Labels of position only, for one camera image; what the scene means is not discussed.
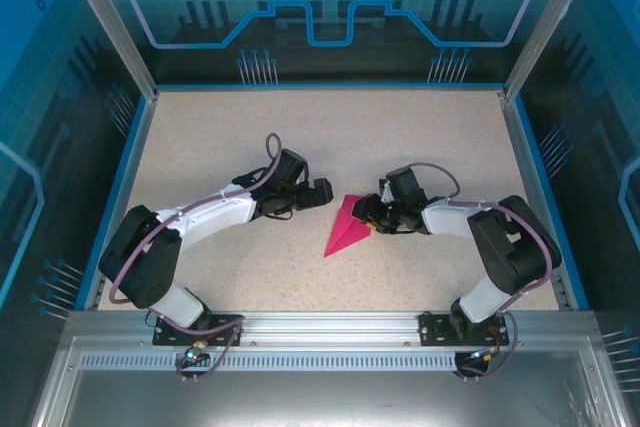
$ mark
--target aluminum frame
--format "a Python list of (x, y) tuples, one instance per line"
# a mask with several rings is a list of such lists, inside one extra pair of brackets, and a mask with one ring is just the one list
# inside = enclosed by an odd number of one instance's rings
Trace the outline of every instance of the aluminum frame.
[[(542, 224), (551, 233), (554, 238), (558, 238), (558, 232), (555, 228), (553, 217), (549, 209), (549, 205), (545, 200), (544, 192), (540, 177), (537, 175), (531, 146), (528, 145), (524, 132), (524, 125), (514, 100), (508, 100), (505, 95), (499, 95), (500, 107), (504, 115), (507, 125), (507, 131), (511, 138), (511, 145), (516, 157), (516, 163), (520, 169), (522, 184), (527, 194), (527, 201), (531, 210), (535, 212)], [(579, 309), (579, 302), (576, 297), (574, 286), (571, 283), (567, 264), (562, 259), (560, 266), (555, 269), (551, 277), (553, 291), (561, 309)]]
[(118, 165), (116, 178), (105, 206), (104, 215), (100, 221), (96, 241), (85, 270), (85, 278), (78, 293), (76, 309), (91, 310), (97, 308), (100, 301), (100, 294), (104, 286), (104, 276), (98, 271), (98, 262), (116, 231), (118, 223), (126, 214), (129, 195), (140, 165), (156, 105), (157, 98), (144, 102), (138, 107), (138, 112), (134, 117), (131, 131)]
[(506, 98), (514, 100), (540, 58), (556, 27), (564, 17), (572, 0), (549, 0), (531, 36), (522, 49), (505, 83)]
[(111, 0), (87, 0), (142, 95), (153, 101), (157, 86)]
[[(240, 346), (232, 351), (279, 352), (284, 356), (336, 351), (378, 352), (394, 357), (407, 352), (463, 350), (421, 347), (419, 314), (250, 312), (245, 314)], [(590, 392), (601, 425), (633, 425), (592, 312), (515, 312), (515, 316), (520, 331), (519, 352), (579, 352), (585, 387)], [(83, 368), (83, 354), (153, 354), (183, 350), (151, 345), (153, 328), (145, 325), (144, 318), (145, 314), (139, 311), (71, 312), (32, 427), (63, 425), (78, 374)], [(126, 367), (113, 365), (101, 370), (126, 370)], [(166, 368), (151, 366), (145, 370)]]

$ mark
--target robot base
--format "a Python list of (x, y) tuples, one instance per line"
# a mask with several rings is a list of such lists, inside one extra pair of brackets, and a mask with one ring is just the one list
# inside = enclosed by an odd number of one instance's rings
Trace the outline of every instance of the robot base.
[[(208, 319), (207, 325), (198, 325), (197, 328), (198, 330), (213, 329), (214, 327), (218, 327), (241, 318), (242, 315), (211, 315)], [(209, 347), (225, 347), (229, 343), (232, 333), (233, 328), (223, 330), (214, 337), (207, 338), (207, 345)], [(238, 335), (236, 335), (235, 340), (231, 344), (232, 347), (240, 345), (241, 335), (242, 332), (239, 332)], [(156, 328), (153, 333), (152, 343), (157, 346), (189, 347), (193, 345), (195, 340), (203, 337), (206, 338), (206, 336), (194, 336), (180, 332), (158, 317), (156, 320)]]
[(469, 352), (456, 354), (456, 367), (458, 370), (454, 372), (458, 376), (473, 378), (479, 375), (485, 375), (489, 370), (490, 360), (483, 358), (474, 358)]
[(468, 332), (462, 340), (451, 325), (450, 314), (425, 312), (418, 316), (418, 326), (422, 347), (492, 347), (496, 345), (496, 339), (487, 330), (490, 327), (500, 332), (501, 346), (509, 345), (506, 322), (504, 318), (496, 316), (477, 324), (477, 328)]

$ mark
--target blue panel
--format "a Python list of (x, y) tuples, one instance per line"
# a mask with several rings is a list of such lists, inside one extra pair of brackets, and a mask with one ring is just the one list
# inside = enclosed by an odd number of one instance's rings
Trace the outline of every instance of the blue panel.
[[(428, 80), (441, 47), (473, 47), (493, 51), (476, 51), (479, 60), (463, 64), (460, 82), (503, 82), (545, 1), (114, 0), (143, 54), (154, 59), (149, 67), (160, 82), (206, 83), (242, 82), (236, 52), (276, 47), (279, 75), (288, 81), (335, 81), (344, 77), (347, 58), (344, 80)], [(367, 8), (343, 15), (337, 7), (345, 3)], [(314, 9), (318, 15), (310, 14)], [(148, 44), (161, 52), (147, 53)], [(325, 48), (335, 52), (320, 52)], [(200, 50), (220, 52), (185, 52)], [(178, 72), (176, 66), (185, 65)]]
[(114, 225), (124, 217), (129, 194), (133, 188), (135, 173), (142, 156), (142, 147), (144, 146), (148, 129), (151, 125), (152, 107), (153, 106), (147, 104), (144, 98), (141, 98), (138, 103), (138, 108), (136, 109), (135, 117), (131, 124), (131, 135), (128, 136), (124, 150), (122, 151), (122, 157), (120, 158), (118, 170), (113, 179), (109, 198), (107, 199), (102, 220), (100, 221), (100, 227), (96, 234), (93, 248), (91, 249), (86, 275), (82, 280), (80, 291), (75, 300), (76, 309), (84, 310), (92, 307), (88, 305), (88, 303), (93, 300), (89, 298), (89, 296), (92, 294), (95, 295), (95, 292), (92, 292), (92, 287), (96, 282), (96, 275), (99, 275), (98, 262), (100, 255), (109, 238), (113, 235)]
[(640, 304), (637, 0), (574, 0), (522, 97), (586, 295)]
[(549, 208), (549, 213), (551, 214), (551, 221), (553, 222), (553, 227), (556, 231), (558, 245), (560, 246), (560, 250), (562, 251), (562, 257), (567, 269), (567, 274), (569, 275), (571, 288), (576, 298), (576, 307), (580, 310), (588, 310), (589, 302), (587, 301), (584, 287), (582, 286), (582, 281), (580, 280), (580, 274), (578, 273), (578, 268), (576, 266), (575, 259), (573, 258), (571, 246), (569, 245), (567, 234), (564, 230), (564, 225), (562, 224), (562, 220), (560, 218), (558, 206), (556, 205), (556, 200), (551, 190), (551, 184), (549, 183), (549, 178), (545, 171), (543, 159), (540, 155), (540, 151), (538, 150), (533, 130), (531, 129), (531, 123), (529, 122), (527, 112), (524, 108), (524, 104), (522, 103), (522, 99), (520, 98), (520, 96), (516, 98), (516, 106), (518, 108), (518, 114), (520, 115), (520, 119), (522, 121), (527, 144), (531, 149), (531, 155), (533, 157), (536, 173), (540, 178), (540, 185), (542, 186), (544, 200), (547, 204), (547, 207)]
[(4, 366), (0, 412), (29, 425), (140, 91), (86, 0), (0, 14), (0, 356), (29, 359)]

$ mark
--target blue border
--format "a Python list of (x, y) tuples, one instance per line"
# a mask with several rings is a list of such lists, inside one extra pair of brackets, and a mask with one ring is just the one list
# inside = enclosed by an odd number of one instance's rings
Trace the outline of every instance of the blue border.
[(18, 248), (16, 249), (16, 253), (13, 256), (13, 260), (11, 261), (11, 265), (9, 266), (9, 270), (7, 271), (7, 275), (2, 282), (2, 286), (0, 287), (0, 310), (2, 310), (2, 306), (4, 305), (5, 300), (7, 299), (7, 295), (9, 294), (9, 290), (11, 289), (11, 284), (13, 283), (16, 273), (20, 268), (20, 264), (22, 263), (22, 258), (29, 246), (29, 241), (31, 240), (31, 236), (33, 235), (33, 231), (36, 228), (38, 223), (38, 219), (40, 218), (40, 214), (42, 213), (42, 209), (44, 209), (44, 189), (42, 187), (42, 179), (40, 178), (40, 173), (38, 170), (31, 165), (31, 163), (20, 157), (16, 154), (11, 147), (9, 147), (4, 142), (0, 142), (0, 152), (9, 159), (11, 159), (21, 170), (23, 170), (31, 180), (33, 180), (33, 187), (36, 191), (36, 198), (38, 199), (36, 206), (31, 213), (31, 218), (29, 219), (29, 223), (27, 224), (27, 228), (22, 235), (22, 239), (20, 239), (20, 243), (18, 244)]
[(624, 220), (627, 222), (627, 227), (629, 227), (629, 231), (633, 236), (636, 247), (638, 248), (638, 250), (640, 250), (640, 230), (638, 230), (638, 226), (635, 219), (633, 218), (633, 214), (631, 213), (629, 204), (627, 204), (629, 180), (631, 180), (631, 175), (638, 169), (640, 169), (640, 157), (636, 157), (635, 159), (631, 160), (622, 170), (622, 178), (620, 179), (620, 190), (618, 191), (618, 205), (620, 205), (620, 210), (622, 210), (622, 215), (624, 215)]
[(137, 169), (140, 162), (140, 156), (142, 156), (142, 149), (140, 149), (139, 156), (134, 158), (134, 147), (139, 144), (140, 141), (144, 142), (144, 140), (146, 140), (143, 138), (146, 137), (146, 134), (142, 132), (142, 127), (143, 119), (147, 117), (146, 114), (148, 111), (149, 102), (147, 102), (147, 99), (142, 96), (138, 102), (133, 122), (131, 123), (131, 129), (129, 130), (130, 133), (127, 137), (127, 142), (124, 145), (122, 157), (118, 164), (118, 170), (116, 171), (113, 184), (111, 185), (111, 192), (107, 199), (107, 205), (105, 206), (104, 213), (102, 214), (102, 220), (100, 221), (100, 227), (96, 234), (96, 240), (94, 241), (93, 248), (91, 249), (89, 262), (87, 262), (87, 269), (84, 273), (84, 277), (82, 278), (82, 284), (80, 285), (80, 291), (78, 292), (78, 297), (76, 298), (74, 306), (76, 310), (86, 309), (85, 304), (91, 294), (94, 277), (98, 270), (100, 255), (102, 255), (102, 249), (106, 245), (111, 233), (110, 228), (112, 220), (119, 215), (124, 215), (124, 211), (126, 210), (129, 195), (133, 187), (133, 180), (135, 179), (135, 175), (130, 175), (131, 169)]
[(540, 156), (540, 151), (537, 147), (538, 144), (536, 143), (535, 136), (533, 135), (533, 129), (531, 128), (531, 123), (529, 122), (529, 117), (527, 116), (527, 112), (525, 110), (524, 103), (522, 102), (520, 94), (516, 96), (515, 103), (516, 108), (518, 109), (518, 115), (520, 116), (520, 120), (522, 121), (524, 135), (527, 140), (527, 144), (529, 145), (529, 150), (531, 151), (536, 174), (540, 179), (542, 193), (547, 203), (547, 207), (549, 208), (549, 213), (551, 214), (551, 221), (553, 222), (553, 226), (556, 230), (558, 244), (560, 245), (560, 250), (562, 251), (562, 256), (564, 257), (564, 264), (567, 267), (567, 274), (569, 275), (569, 282), (571, 283), (571, 288), (576, 298), (576, 303), (578, 304), (577, 307), (580, 310), (589, 310), (589, 301), (587, 300), (587, 296), (584, 292), (584, 287), (582, 287), (582, 281), (580, 280), (580, 274), (578, 273), (576, 261), (573, 258), (573, 253), (571, 252), (571, 247), (569, 246), (569, 239), (567, 238), (567, 233), (564, 230), (562, 219), (560, 218), (560, 212), (558, 210), (558, 205), (556, 204), (556, 199), (553, 196), (549, 178), (547, 177), (547, 173), (544, 170), (542, 157)]
[(503, 90), (501, 82), (479, 82), (477, 84), (456, 84), (444, 82), (333, 82), (325, 84), (268, 84), (268, 85), (242, 85), (242, 84), (160, 84), (160, 90), (306, 90), (306, 89), (433, 89), (433, 90)]
[(355, 11), (361, 6), (381, 6), (384, 7), (384, 15), (387, 17), (405, 17), (412, 22), (414, 26), (436, 47), (484, 47), (484, 48), (502, 48), (511, 43), (516, 34), (518, 26), (531, 0), (522, 0), (522, 4), (516, 13), (511, 24), (509, 32), (503, 41), (444, 41), (438, 39), (433, 32), (422, 22), (418, 16), (408, 9), (396, 9), (393, 7), (393, 0), (354, 0), (349, 4), (347, 9), (347, 35), (345, 40), (316, 40), (314, 34), (313, 9), (307, 0), (267, 0), (267, 10), (249, 12), (231, 32), (224, 38), (222, 42), (203, 42), (203, 43), (180, 43), (180, 44), (164, 44), (156, 40), (151, 27), (147, 22), (142, 8), (137, 0), (129, 0), (136, 16), (144, 30), (149, 43), (160, 50), (206, 50), (206, 49), (225, 49), (235, 40), (235, 38), (247, 27), (253, 19), (276, 17), (276, 9), (278, 7), (302, 7), (305, 11), (305, 21), (307, 25), (307, 41), (314, 47), (347, 47), (351, 45), (355, 32)]

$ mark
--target enclosure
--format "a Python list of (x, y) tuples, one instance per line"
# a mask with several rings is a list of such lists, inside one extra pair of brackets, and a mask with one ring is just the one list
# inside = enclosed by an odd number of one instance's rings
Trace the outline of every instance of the enclosure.
[[(0, 9), (6, 425), (635, 425), (640, 1)], [(181, 349), (109, 302), (100, 256), (130, 208), (186, 205), (268, 165), (270, 132), (335, 198), (180, 257), (178, 281), (246, 318), (220, 371), (182, 386)], [(422, 346), (418, 324), (484, 275), (472, 241), (374, 233), (323, 255), (344, 196), (415, 161), (451, 170), (461, 199), (526, 198), (562, 251), (514, 305), (508, 368), (478, 385), (452, 375), (473, 348)]]

